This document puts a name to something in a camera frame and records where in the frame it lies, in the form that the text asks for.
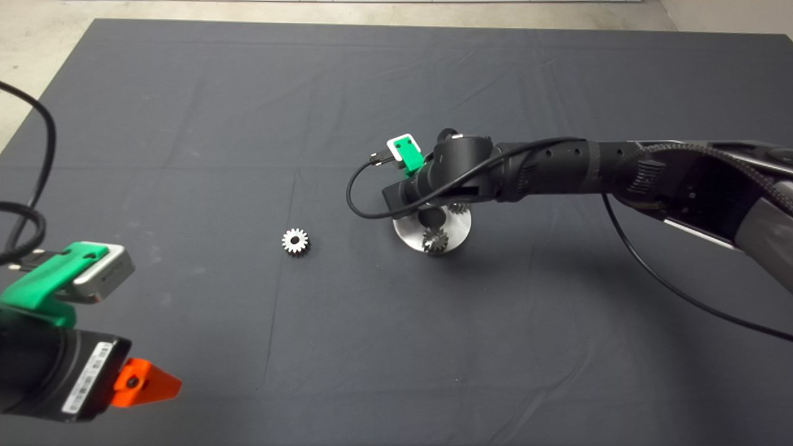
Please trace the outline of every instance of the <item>white label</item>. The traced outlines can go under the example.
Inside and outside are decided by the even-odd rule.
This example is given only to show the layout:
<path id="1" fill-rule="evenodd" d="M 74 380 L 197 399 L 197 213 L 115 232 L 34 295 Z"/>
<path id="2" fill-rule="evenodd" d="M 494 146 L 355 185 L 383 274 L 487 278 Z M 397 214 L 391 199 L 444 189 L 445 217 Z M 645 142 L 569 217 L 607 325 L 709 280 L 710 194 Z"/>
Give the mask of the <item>white label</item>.
<path id="1" fill-rule="evenodd" d="M 102 366 L 105 365 L 105 360 L 113 349 L 113 344 L 110 342 L 99 342 L 94 347 L 94 352 L 91 353 L 86 366 L 82 368 L 80 376 L 77 378 L 75 386 L 71 388 L 69 397 L 63 404 L 61 411 L 64 413 L 75 414 L 80 411 L 82 404 L 85 402 L 88 392 L 94 386 L 99 372 L 102 371 Z"/>

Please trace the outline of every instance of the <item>small spur gear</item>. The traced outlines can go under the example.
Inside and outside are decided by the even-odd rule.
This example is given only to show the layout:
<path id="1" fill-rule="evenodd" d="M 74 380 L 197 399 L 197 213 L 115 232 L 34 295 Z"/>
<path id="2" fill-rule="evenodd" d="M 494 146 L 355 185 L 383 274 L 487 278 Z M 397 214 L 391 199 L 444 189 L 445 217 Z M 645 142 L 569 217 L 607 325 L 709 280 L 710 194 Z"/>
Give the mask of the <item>small spur gear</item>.
<path id="1" fill-rule="evenodd" d="M 465 213 L 467 210 L 471 209 L 471 205 L 468 203 L 451 203 L 447 205 L 447 207 L 451 213 Z"/>
<path id="2" fill-rule="evenodd" d="M 424 241 L 421 246 L 430 256 L 443 254 L 449 244 L 449 236 L 443 229 L 424 231 Z"/>
<path id="3" fill-rule="evenodd" d="M 302 256 L 311 248 L 311 241 L 303 229 L 292 228 L 286 231 L 283 238 L 281 238 L 281 245 L 283 245 L 287 254 L 297 257 Z"/>

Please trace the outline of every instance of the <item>black cable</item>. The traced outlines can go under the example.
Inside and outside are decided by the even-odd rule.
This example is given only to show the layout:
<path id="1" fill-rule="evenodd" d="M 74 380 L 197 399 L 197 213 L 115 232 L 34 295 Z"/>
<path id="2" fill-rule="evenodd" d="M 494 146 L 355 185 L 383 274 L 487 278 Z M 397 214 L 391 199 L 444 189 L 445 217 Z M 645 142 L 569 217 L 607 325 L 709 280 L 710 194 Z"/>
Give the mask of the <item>black cable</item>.
<path id="1" fill-rule="evenodd" d="M 466 181 L 467 179 L 480 173 L 484 169 L 489 169 L 490 167 L 494 166 L 495 164 L 501 162 L 502 160 L 510 156 L 515 156 L 518 155 L 519 153 L 527 152 L 529 150 L 543 149 L 563 142 L 582 141 L 582 140 L 583 139 L 581 138 L 559 137 L 559 138 L 550 138 L 547 140 L 539 140 L 527 144 L 522 144 L 516 148 L 507 150 L 506 152 L 501 152 L 498 155 L 489 158 L 485 161 L 482 161 L 481 163 L 477 164 L 474 167 L 471 167 L 464 174 L 458 176 L 456 179 L 449 181 L 448 183 L 444 184 L 443 186 L 439 187 L 438 189 L 434 190 L 432 193 L 428 194 L 426 197 L 423 197 L 418 201 L 412 202 L 409 205 L 403 206 L 397 210 L 391 210 L 391 211 L 379 212 L 379 213 L 363 212 L 360 209 L 358 209 L 358 207 L 356 207 L 355 204 L 352 202 L 352 186 L 355 184 L 355 180 L 358 178 L 361 172 L 364 171 L 364 169 L 377 163 L 376 160 L 370 160 L 362 164 L 361 167 L 359 167 L 355 171 L 355 173 L 350 177 L 350 181 L 347 183 L 347 205 L 350 207 L 350 210 L 352 210 L 355 213 L 355 215 L 369 219 L 388 218 L 388 217 L 394 217 L 396 215 L 401 215 L 403 213 L 410 213 L 415 210 L 418 210 L 421 206 L 424 206 L 430 200 L 445 194 L 452 187 L 455 187 L 458 183 L 462 183 Z"/>
<path id="2" fill-rule="evenodd" d="M 617 220 L 617 216 L 614 214 L 614 210 L 611 208 L 611 202 L 608 199 L 608 195 L 602 194 L 603 196 L 603 204 L 606 206 L 606 211 L 608 212 L 608 217 L 611 219 L 611 223 L 614 225 L 614 229 L 617 230 L 617 235 L 619 235 L 620 240 L 623 241 L 625 247 L 628 248 L 628 252 L 639 262 L 640 265 L 647 271 L 650 275 L 652 275 L 661 285 L 666 286 L 670 291 L 674 294 L 677 294 L 686 302 L 692 304 L 693 306 L 699 308 L 700 310 L 704 310 L 713 316 L 723 319 L 724 321 L 732 322 L 733 324 L 740 325 L 741 327 L 754 330 L 759 333 L 763 333 L 765 335 L 773 336 L 779 338 L 781 340 L 786 340 L 788 342 L 793 342 L 793 334 L 781 332 L 779 330 L 775 330 L 765 325 L 755 324 L 754 322 L 745 321 L 739 317 L 735 317 L 731 314 L 724 313 L 723 311 L 717 310 L 703 302 L 698 301 L 697 299 L 691 297 L 690 295 L 686 294 L 680 288 L 672 285 L 669 281 L 661 277 L 654 269 L 651 268 L 647 262 L 636 252 L 636 249 L 628 239 L 628 236 L 623 231 L 623 227 L 619 224 Z"/>
<path id="3" fill-rule="evenodd" d="M 30 220 L 36 226 L 35 233 L 25 243 L 0 253 L 0 265 L 5 265 L 22 256 L 27 256 L 44 241 L 44 235 L 47 232 L 47 222 L 41 213 L 22 203 L 0 202 L 0 212 L 15 213 L 20 219 L 24 221 Z"/>
<path id="4" fill-rule="evenodd" d="M 31 194 L 30 199 L 27 202 L 27 206 L 29 208 L 34 208 L 36 207 L 36 204 L 39 202 L 41 193 L 44 191 L 44 186 L 47 185 L 47 179 L 49 178 L 50 171 L 52 171 L 52 162 L 55 159 L 55 146 L 56 146 L 55 120 L 52 118 L 52 115 L 50 114 L 49 110 L 47 110 L 47 107 L 45 107 L 41 102 L 37 101 L 33 96 L 25 93 L 24 91 L 19 90 L 18 88 L 11 86 L 7 83 L 4 83 L 3 81 L 0 81 L 0 90 L 5 91 L 6 93 L 10 93 L 16 96 L 17 98 L 30 104 L 30 106 L 35 111 L 37 111 L 44 119 L 44 125 L 47 128 L 47 139 L 44 150 L 44 162 L 41 164 L 41 169 L 39 170 L 39 178 L 36 180 L 36 185 L 33 187 L 33 193 Z M 8 239 L 6 239 L 6 250 L 2 253 L 3 255 L 6 255 L 7 252 L 19 252 L 16 251 L 17 242 L 19 241 L 19 237 L 22 234 L 22 229 L 25 228 L 25 223 L 28 220 L 32 220 L 32 219 L 27 217 L 19 217 L 17 223 L 14 225 L 13 229 L 11 229 L 11 234 L 9 234 Z"/>

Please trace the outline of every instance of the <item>green mount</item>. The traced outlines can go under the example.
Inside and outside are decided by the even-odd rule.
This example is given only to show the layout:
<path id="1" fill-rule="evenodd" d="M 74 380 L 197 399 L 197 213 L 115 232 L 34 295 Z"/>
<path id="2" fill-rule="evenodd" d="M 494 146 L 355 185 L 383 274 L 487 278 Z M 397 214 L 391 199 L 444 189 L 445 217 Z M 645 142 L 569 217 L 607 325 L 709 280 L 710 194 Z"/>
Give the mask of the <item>green mount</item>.
<path id="1" fill-rule="evenodd" d="M 394 147 L 402 156 L 404 176 L 406 178 L 410 178 L 424 165 L 424 157 L 421 156 L 421 152 L 419 152 L 410 136 L 394 141 Z"/>
<path id="2" fill-rule="evenodd" d="M 74 327 L 75 309 L 55 298 L 56 291 L 71 283 L 108 248 L 100 244 L 74 242 L 57 256 L 22 276 L 0 294 L 0 305 L 37 317 L 56 327 Z"/>

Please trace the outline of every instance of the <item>gray tablecloth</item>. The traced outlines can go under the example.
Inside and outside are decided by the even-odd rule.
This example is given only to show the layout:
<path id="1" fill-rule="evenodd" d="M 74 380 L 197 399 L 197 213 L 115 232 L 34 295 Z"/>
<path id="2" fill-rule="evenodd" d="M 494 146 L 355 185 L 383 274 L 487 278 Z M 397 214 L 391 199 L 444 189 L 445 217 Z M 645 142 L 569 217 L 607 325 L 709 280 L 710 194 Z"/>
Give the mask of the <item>gray tablecloth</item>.
<path id="1" fill-rule="evenodd" d="M 390 137 L 429 150 L 447 126 L 793 144 L 791 98 L 782 36 L 96 21 L 43 96 L 46 247 L 128 247 L 137 272 L 78 327 L 183 391 L 84 425 L 3 417 L 0 443 L 789 444 L 793 346 L 663 289 L 598 197 L 474 206 L 466 245 L 430 259 L 343 189 Z M 43 138 L 31 116 L 2 153 L 4 199 Z M 367 172 L 356 199 L 382 209 L 398 178 Z M 674 283 L 793 330 L 744 256 L 617 210 Z M 305 258 L 281 250 L 292 227 Z"/>

